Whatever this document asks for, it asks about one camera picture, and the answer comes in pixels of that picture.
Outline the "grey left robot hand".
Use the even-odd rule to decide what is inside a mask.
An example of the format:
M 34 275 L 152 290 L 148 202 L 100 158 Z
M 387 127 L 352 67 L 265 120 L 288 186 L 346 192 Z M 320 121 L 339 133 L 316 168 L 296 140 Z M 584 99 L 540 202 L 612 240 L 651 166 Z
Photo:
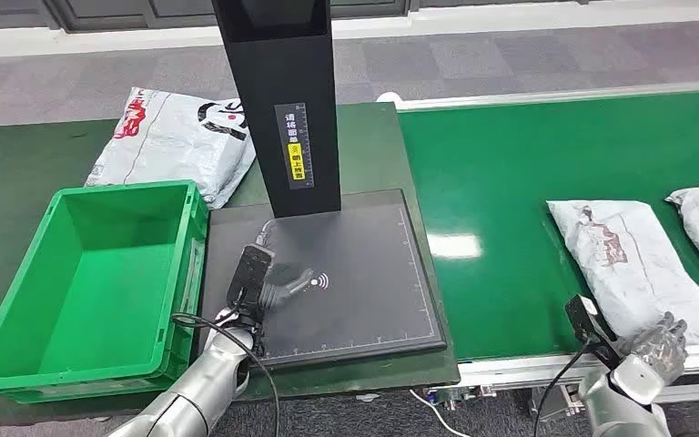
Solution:
M 314 270 L 298 263 L 274 264 L 268 271 L 258 301 L 263 310 L 273 310 L 303 291 L 313 278 Z

